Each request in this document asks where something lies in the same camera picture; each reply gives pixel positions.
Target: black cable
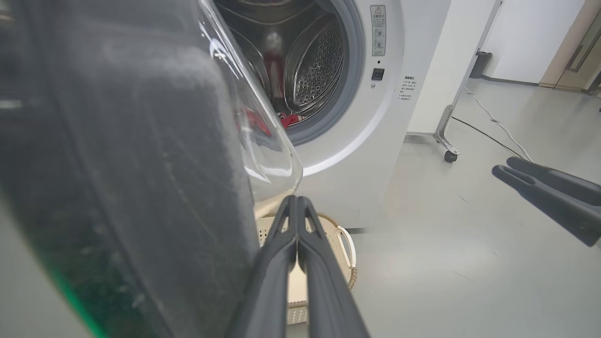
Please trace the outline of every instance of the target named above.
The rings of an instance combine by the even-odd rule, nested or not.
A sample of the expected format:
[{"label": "black cable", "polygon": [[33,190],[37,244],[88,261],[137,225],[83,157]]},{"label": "black cable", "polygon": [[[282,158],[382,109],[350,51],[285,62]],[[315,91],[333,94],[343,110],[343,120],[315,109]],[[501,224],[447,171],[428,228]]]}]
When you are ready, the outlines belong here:
[{"label": "black cable", "polygon": [[501,143],[501,142],[497,141],[497,140],[496,140],[496,139],[494,139],[492,136],[490,136],[489,134],[487,134],[487,133],[485,133],[485,132],[483,132],[483,131],[479,130],[478,128],[474,127],[473,125],[471,125],[471,124],[469,124],[469,123],[467,123],[467,122],[465,122],[465,121],[461,121],[461,120],[459,120],[457,117],[454,117],[454,116],[451,116],[451,118],[452,118],[453,120],[457,120],[457,121],[459,121],[459,122],[461,122],[461,123],[465,124],[465,125],[466,125],[466,126],[468,126],[468,127],[471,127],[471,128],[473,128],[473,129],[475,129],[476,131],[479,131],[479,132],[480,132],[481,134],[483,134],[484,136],[486,136],[486,137],[490,138],[491,140],[493,140],[494,142],[497,142],[498,144],[500,144],[500,145],[501,145],[503,148],[505,148],[505,149],[509,150],[510,152],[512,152],[512,153],[514,153],[514,154],[516,154],[516,155],[518,155],[518,157],[520,157],[521,159],[525,159],[525,158],[523,158],[523,157],[522,157],[522,155],[520,155],[520,154],[516,153],[516,152],[515,152],[513,149],[511,149],[511,148],[507,147],[505,144],[503,144],[503,143]]}]

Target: cable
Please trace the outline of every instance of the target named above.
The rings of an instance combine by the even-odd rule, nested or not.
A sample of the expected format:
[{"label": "cable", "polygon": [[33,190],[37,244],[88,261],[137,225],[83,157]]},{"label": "cable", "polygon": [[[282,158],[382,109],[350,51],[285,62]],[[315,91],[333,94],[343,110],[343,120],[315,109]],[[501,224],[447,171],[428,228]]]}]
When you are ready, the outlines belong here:
[{"label": "cable", "polygon": [[520,148],[522,149],[524,155],[526,155],[526,157],[528,158],[528,160],[532,163],[534,163],[534,161],[532,160],[532,158],[530,157],[530,155],[528,155],[528,152],[526,152],[526,149],[524,149],[524,147],[522,147],[521,144],[519,144],[516,139],[513,138],[513,136],[511,135],[511,133],[507,130],[507,128],[503,127],[503,125],[501,124],[501,122],[499,122],[491,113],[490,111],[488,111],[488,109],[486,109],[482,103],[476,99],[476,97],[472,94],[471,91],[469,91],[469,89],[467,87],[464,87],[465,90],[468,91],[468,94],[474,98],[474,100],[476,100],[476,102],[478,102],[478,104],[480,105],[480,107],[482,107],[482,109],[484,109],[484,111],[486,111],[486,113],[490,116],[490,120],[493,121],[494,123],[496,123],[499,127],[503,128],[503,130],[507,133],[507,135],[509,136],[509,138],[511,138],[511,140]]},{"label": "cable", "polygon": [[483,131],[479,130],[478,128],[474,127],[473,125],[471,125],[471,124],[469,124],[469,123],[467,123],[467,122],[465,122],[465,121],[461,121],[461,120],[459,120],[459,119],[458,119],[457,117],[455,117],[455,116],[451,116],[451,118],[452,118],[453,120],[457,120],[457,121],[459,121],[459,122],[461,122],[461,123],[465,124],[465,125],[466,125],[466,126],[468,126],[468,127],[471,127],[471,128],[473,128],[473,129],[475,129],[476,131],[479,131],[479,132],[480,132],[481,134],[483,134],[484,136],[486,136],[486,137],[490,138],[491,140],[493,140],[494,142],[497,142],[498,144],[500,144],[500,145],[501,145],[501,147],[503,147],[503,148],[505,148],[505,149],[509,150],[510,152],[512,152],[512,153],[514,153],[514,154],[516,154],[516,155],[518,155],[518,157],[520,157],[521,159],[525,159],[525,158],[524,158],[522,155],[520,155],[520,154],[516,153],[516,151],[515,151],[515,150],[513,150],[513,149],[511,149],[511,148],[507,147],[505,144],[503,144],[503,143],[501,143],[501,142],[497,141],[497,140],[496,140],[494,137],[492,137],[492,136],[490,136],[489,134],[487,134],[487,133],[485,133],[485,132],[483,132]]}]

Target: warning label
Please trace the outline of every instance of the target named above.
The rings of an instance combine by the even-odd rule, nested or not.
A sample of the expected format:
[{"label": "warning label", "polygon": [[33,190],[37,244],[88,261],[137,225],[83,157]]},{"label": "warning label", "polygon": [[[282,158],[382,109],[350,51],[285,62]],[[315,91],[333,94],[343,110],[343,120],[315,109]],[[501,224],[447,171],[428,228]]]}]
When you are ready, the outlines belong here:
[{"label": "warning label", "polygon": [[381,57],[386,54],[386,6],[370,6],[371,30],[373,31],[373,45],[371,55]]},{"label": "warning label", "polygon": [[415,87],[417,87],[417,81],[415,78],[413,76],[405,76],[403,85],[398,91],[398,99],[411,100],[411,97],[413,97],[413,94],[415,93]]}]

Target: washing machine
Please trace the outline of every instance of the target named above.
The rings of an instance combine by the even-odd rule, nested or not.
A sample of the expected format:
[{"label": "washing machine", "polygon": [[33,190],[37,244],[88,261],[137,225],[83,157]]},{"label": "washing machine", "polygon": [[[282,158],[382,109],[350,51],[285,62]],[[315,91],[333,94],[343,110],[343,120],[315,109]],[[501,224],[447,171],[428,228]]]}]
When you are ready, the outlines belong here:
[{"label": "washing machine", "polygon": [[303,164],[298,195],[376,226],[450,0],[216,0]]}]

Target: laundry basket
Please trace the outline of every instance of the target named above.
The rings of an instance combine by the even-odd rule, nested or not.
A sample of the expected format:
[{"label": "laundry basket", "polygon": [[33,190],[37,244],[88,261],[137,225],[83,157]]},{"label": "laundry basket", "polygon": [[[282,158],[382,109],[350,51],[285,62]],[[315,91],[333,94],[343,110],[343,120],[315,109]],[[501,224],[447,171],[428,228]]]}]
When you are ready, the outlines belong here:
[{"label": "laundry basket", "polygon": [[[328,242],[332,247],[336,261],[340,265],[340,269],[344,275],[344,279],[348,282],[349,290],[353,289],[355,280],[357,279],[355,245],[349,233],[338,225],[332,218],[318,213],[319,221],[322,224],[323,231],[326,233]],[[275,214],[268,214],[265,217],[259,218],[257,221],[257,236],[261,246],[265,243],[271,224]],[[287,221],[284,223],[284,228],[287,227]],[[343,237],[346,240],[349,253],[344,248]],[[297,324],[307,321],[307,277],[298,262],[290,272],[288,278],[288,324]]]}]

